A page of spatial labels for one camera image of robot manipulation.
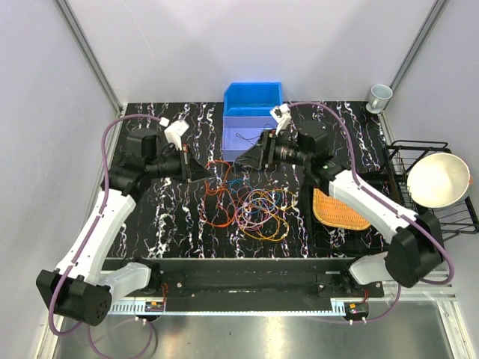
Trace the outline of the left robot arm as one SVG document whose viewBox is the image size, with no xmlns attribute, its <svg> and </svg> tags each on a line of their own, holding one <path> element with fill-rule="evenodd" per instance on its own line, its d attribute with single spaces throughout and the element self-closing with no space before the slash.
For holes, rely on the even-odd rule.
<svg viewBox="0 0 479 359">
<path fill-rule="evenodd" d="M 63 316 L 90 326 L 100 324 L 112 303 L 141 291 L 146 296 L 162 288 L 158 264 L 132 260 L 102 274 L 103 264 L 125 220 L 155 179 L 178 182 L 206 179 L 210 173 L 182 142 L 185 124 L 171 124 L 164 131 L 165 149 L 157 149 L 152 129 L 129 133 L 123 159 L 106 171 L 91 213 L 77 240 L 54 270 L 42 270 L 36 286 L 49 311 L 49 324 Z"/>
</svg>

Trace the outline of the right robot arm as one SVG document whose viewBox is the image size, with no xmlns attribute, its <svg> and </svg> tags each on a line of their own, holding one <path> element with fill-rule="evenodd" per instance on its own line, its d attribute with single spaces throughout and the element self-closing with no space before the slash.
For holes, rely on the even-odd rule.
<svg viewBox="0 0 479 359">
<path fill-rule="evenodd" d="M 299 165 L 307 185 L 346 204 L 382 234 L 388 250 L 355 260 L 340 277 L 340 288 L 348 296 L 357 296 L 367 284 L 383 280 L 412 288 L 446 258 L 438 218 L 401 206 L 343 165 L 330 153 L 327 134 L 314 120 L 301 124 L 296 140 L 280 129 L 262 131 L 236 162 L 258 170 L 276 163 Z"/>
</svg>

